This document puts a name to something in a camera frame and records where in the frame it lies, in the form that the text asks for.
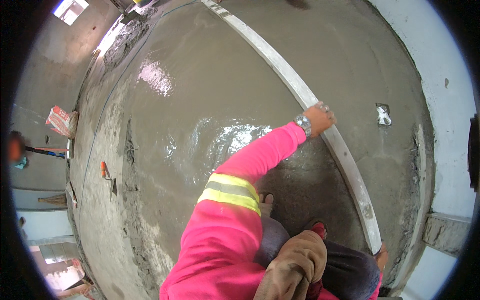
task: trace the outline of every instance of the reflective stripe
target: reflective stripe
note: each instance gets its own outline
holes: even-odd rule
[[[212,174],[198,202],[205,199],[240,205],[260,215],[258,208],[260,199],[255,188],[248,181],[238,177]]]

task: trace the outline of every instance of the bag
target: bag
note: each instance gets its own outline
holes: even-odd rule
[[[62,135],[67,136],[69,139],[73,140],[75,134],[77,133],[77,124],[78,124],[78,112],[73,111],[68,114],[65,110],[54,106],[50,110],[48,115],[47,125],[53,131],[56,131]]]

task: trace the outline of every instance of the wet concrete floor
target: wet concrete floor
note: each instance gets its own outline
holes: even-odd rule
[[[82,145],[71,162],[77,194],[101,107],[146,40],[106,106],[86,172],[83,211],[75,212],[76,222],[82,220],[85,255],[110,299],[132,299],[136,293],[137,299],[158,297],[212,170],[302,111],[264,60],[202,3],[182,7],[153,26],[162,12],[184,3],[158,5],[148,21],[151,35],[117,68],[103,75],[99,58],[80,99],[76,145]],[[302,11],[278,0],[222,2],[335,112],[390,250],[388,285],[419,205],[413,138],[419,124],[431,151],[420,79],[395,36],[363,2],[310,5]],[[376,102],[390,106],[392,127],[377,126]],[[107,183],[97,178],[100,161],[111,165],[117,178],[119,193],[112,199]],[[354,203],[320,138],[302,145],[257,186],[274,194],[272,216],[290,235],[317,216],[327,224],[329,239],[367,251]]]

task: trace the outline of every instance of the pink long-sleeve shirt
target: pink long-sleeve shirt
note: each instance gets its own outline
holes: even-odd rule
[[[214,173],[254,184],[306,140],[291,122],[235,153]],[[161,300],[252,299],[265,273],[253,262],[262,241],[257,212],[244,206],[200,201],[181,237],[178,262],[160,288]],[[382,281],[370,297],[375,300]],[[325,288],[319,300],[338,300]]]

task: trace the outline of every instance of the dark pants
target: dark pants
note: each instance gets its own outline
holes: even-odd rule
[[[290,235],[278,221],[266,216],[262,216],[261,220],[263,238],[255,262],[266,268]],[[328,253],[322,276],[324,288],[340,300],[367,300],[380,279],[375,259],[332,241],[324,240],[324,243]]]

